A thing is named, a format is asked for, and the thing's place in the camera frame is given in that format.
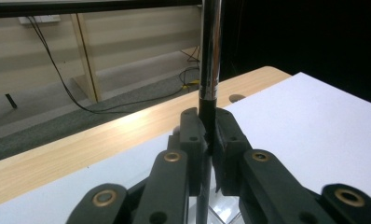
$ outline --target power outlet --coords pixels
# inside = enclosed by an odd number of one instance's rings
[[[26,17],[18,17],[21,24],[31,24],[28,18]],[[57,22],[61,20],[60,15],[47,15],[47,16],[34,16],[34,20],[37,23],[43,22]]]

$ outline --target metal pole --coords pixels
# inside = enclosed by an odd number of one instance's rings
[[[217,85],[220,75],[223,0],[203,0],[202,62],[200,68],[199,118],[206,129],[208,149],[202,164],[201,194],[197,198],[197,224],[205,224],[208,217],[209,192],[212,171],[212,151],[217,103]]]

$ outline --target carpeted floor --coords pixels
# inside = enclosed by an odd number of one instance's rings
[[[187,71],[185,83],[197,78],[199,78],[198,70],[194,69]],[[127,113],[93,114],[88,111],[78,109],[77,111],[62,115],[58,118],[37,124],[24,131],[0,138],[0,160],[17,155],[35,147],[43,146],[44,144],[64,138],[71,134],[82,132],[89,128],[106,123],[107,121],[121,118],[128,115],[130,112],[145,109],[149,106],[159,104],[183,94],[187,94],[189,91],[195,91],[198,88],[198,86],[192,86],[189,88],[189,90],[180,90],[182,85],[183,82],[179,76],[173,76],[145,87],[120,94],[119,96],[99,102],[98,104],[88,106],[89,110],[102,110],[116,105],[144,101],[139,104],[124,105],[110,110],[111,112],[117,111]]]

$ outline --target black cable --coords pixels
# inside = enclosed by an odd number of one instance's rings
[[[63,78],[62,78],[62,75],[61,75],[61,72],[59,71],[59,69],[57,67],[57,64],[55,64],[55,62],[54,62],[54,60],[52,58],[51,51],[50,51],[50,49],[48,47],[48,43],[47,43],[46,39],[44,38],[43,33],[41,32],[40,27],[37,24],[37,21],[35,20],[35,18],[34,17],[28,17],[28,20],[32,24],[32,26],[34,28],[34,31],[37,33],[38,37],[40,38],[41,42],[43,43],[43,46],[46,49],[46,52],[48,53],[48,56],[49,56],[52,64],[54,65],[55,70],[57,71],[58,76],[61,79],[61,83],[62,83],[62,85],[63,85],[66,93],[69,95],[69,98],[79,108],[81,108],[81,109],[83,109],[85,111],[88,111],[88,112],[93,113],[93,114],[118,114],[118,113],[121,113],[121,114],[124,114],[124,113],[130,114],[130,113],[133,113],[133,112],[129,112],[129,111],[108,111],[108,110],[112,110],[112,109],[115,109],[115,108],[118,108],[118,107],[121,107],[121,106],[124,106],[124,105],[134,105],[134,104],[139,104],[139,103],[145,103],[145,102],[149,102],[149,101],[155,101],[155,100],[159,100],[159,99],[164,99],[164,98],[171,97],[171,96],[177,94],[178,92],[180,92],[183,89],[183,87],[182,87],[178,91],[175,91],[175,92],[170,93],[168,95],[164,95],[164,96],[159,96],[159,97],[156,97],[156,98],[152,98],[152,99],[147,99],[147,100],[142,100],[142,101],[137,101],[137,102],[126,103],[126,104],[123,104],[123,105],[116,105],[116,106],[112,106],[112,107],[109,107],[109,108],[106,108],[106,109],[101,109],[101,110],[89,110],[86,107],[84,107],[84,106],[82,106],[81,104],[78,103],[78,101],[75,99],[75,97],[72,95],[72,93],[67,88],[66,84],[64,83]]]

